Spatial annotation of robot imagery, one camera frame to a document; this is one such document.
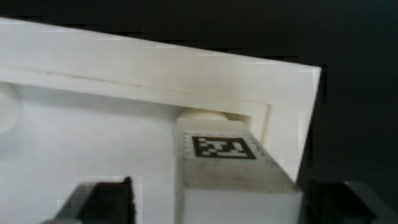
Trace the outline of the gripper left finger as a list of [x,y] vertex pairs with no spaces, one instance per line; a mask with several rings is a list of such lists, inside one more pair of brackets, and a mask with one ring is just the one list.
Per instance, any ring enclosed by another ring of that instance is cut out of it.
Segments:
[[132,179],[81,183],[54,216],[40,224],[136,224]]

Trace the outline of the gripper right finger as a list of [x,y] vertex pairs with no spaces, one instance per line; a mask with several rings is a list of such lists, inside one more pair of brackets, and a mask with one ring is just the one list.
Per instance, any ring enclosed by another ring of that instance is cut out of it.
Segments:
[[398,224],[398,213],[363,183],[310,181],[299,224]]

